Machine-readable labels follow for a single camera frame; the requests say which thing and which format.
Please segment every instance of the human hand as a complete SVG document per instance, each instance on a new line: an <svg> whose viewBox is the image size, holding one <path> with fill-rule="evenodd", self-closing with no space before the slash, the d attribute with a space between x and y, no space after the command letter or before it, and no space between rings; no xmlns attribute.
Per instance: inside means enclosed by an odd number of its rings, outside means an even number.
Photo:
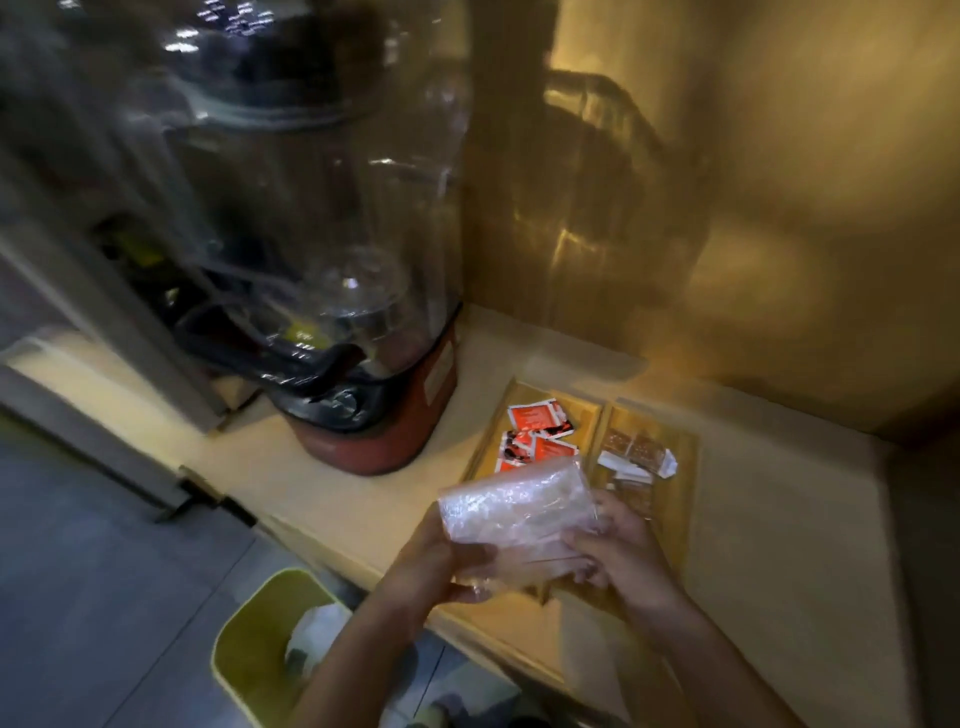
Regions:
<svg viewBox="0 0 960 728"><path fill-rule="evenodd" d="M611 522L607 532L564 532L568 546L597 563L599 571L590 581L601 588L613 584L643 627L691 607L647 521L609 491L595 491L593 497Z"/></svg>
<svg viewBox="0 0 960 728"><path fill-rule="evenodd" d="M488 564L496 556L490 544L454 544L446 537L440 507L427 509L420 525L371 594L371 599L398 612L414 634L430 610L449 601L477 602L486 598L476 590L453 584L453 574Z"/></svg>

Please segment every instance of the clear plastic bag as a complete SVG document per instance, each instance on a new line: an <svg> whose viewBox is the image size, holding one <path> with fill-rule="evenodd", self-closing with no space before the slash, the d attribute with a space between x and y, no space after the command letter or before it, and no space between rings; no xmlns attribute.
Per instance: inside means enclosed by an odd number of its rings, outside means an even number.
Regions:
<svg viewBox="0 0 960 728"><path fill-rule="evenodd" d="M457 581L521 588L590 567L561 540L566 528L600 530L579 457L555 457L443 491L444 528L460 544L494 544L491 564Z"/></svg>

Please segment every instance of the wall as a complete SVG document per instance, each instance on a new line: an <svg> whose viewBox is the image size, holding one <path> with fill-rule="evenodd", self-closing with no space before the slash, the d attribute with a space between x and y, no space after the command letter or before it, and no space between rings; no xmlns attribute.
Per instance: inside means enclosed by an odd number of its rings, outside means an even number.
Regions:
<svg viewBox="0 0 960 728"><path fill-rule="evenodd" d="M892 439L960 404L960 4L470 12L470 300Z"/></svg>

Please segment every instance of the floor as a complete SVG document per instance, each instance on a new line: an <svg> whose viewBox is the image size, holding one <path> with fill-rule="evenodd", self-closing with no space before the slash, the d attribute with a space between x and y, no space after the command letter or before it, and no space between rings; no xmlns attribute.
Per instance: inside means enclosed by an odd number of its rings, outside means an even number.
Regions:
<svg viewBox="0 0 960 728"><path fill-rule="evenodd" d="M299 563L292 554L223 511L155 524L152 506L7 421L0 489L0 724L249 725L210 652L238 606ZM381 725L436 700L457 728L505 724L515 686L430 633L416 648Z"/></svg>

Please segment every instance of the wooden tray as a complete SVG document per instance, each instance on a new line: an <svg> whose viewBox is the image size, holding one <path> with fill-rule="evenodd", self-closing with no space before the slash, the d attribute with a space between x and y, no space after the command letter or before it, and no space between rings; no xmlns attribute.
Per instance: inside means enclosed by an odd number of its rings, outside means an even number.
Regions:
<svg viewBox="0 0 960 728"><path fill-rule="evenodd" d="M700 464L700 441L695 435L664 425L648 415L620 404L608 403L603 409L589 455L585 456L591 488L604 488L607 484L610 471L596 465L596 461L609 429L618 429L628 435L646 434L670 448L676 456L677 473L673 477L665 480L654 477L653 525L667 561L674 571L683 577ZM630 504L629 489L618 490L617 494ZM619 599L610 589L601 592L590 585L575 584L570 577L557 579L549 587L571 592L598 609L625 617Z"/></svg>
<svg viewBox="0 0 960 728"><path fill-rule="evenodd" d="M530 404L535 401L549 400L551 397L557 398L557 401L564 408L566 416L577 428L576 432L564 437L564 442L576 445L580 449L585 465L595 462L595 457L592 460L589 459L589 452L593 444L593 436L596 434L597 425L603 413L603 405L552 389L538 389L521 381L516 381L516 379L511 379L503 397L500 398L499 404L493 410L493 416L487 425L480 445L477 446L467 463L467 469L464 471L461 482L493 475L496 469L496 457L500 450L500 437L510 429L507 407L513 404Z"/></svg>

